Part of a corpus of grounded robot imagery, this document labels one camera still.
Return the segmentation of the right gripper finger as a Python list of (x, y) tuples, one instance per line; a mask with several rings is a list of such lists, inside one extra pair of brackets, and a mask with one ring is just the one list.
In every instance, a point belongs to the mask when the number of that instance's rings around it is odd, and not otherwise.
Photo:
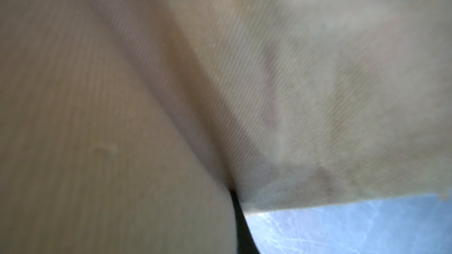
[(237, 253), (238, 254), (260, 254), (253, 240), (246, 218), (235, 191), (230, 191), (233, 202), (236, 231), (237, 231)]

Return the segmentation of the khaki long pants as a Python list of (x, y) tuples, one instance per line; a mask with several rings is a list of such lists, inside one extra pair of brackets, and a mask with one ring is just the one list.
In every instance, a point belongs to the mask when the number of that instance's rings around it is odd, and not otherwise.
[(1, 0), (4, 254), (451, 187), (452, 0)]

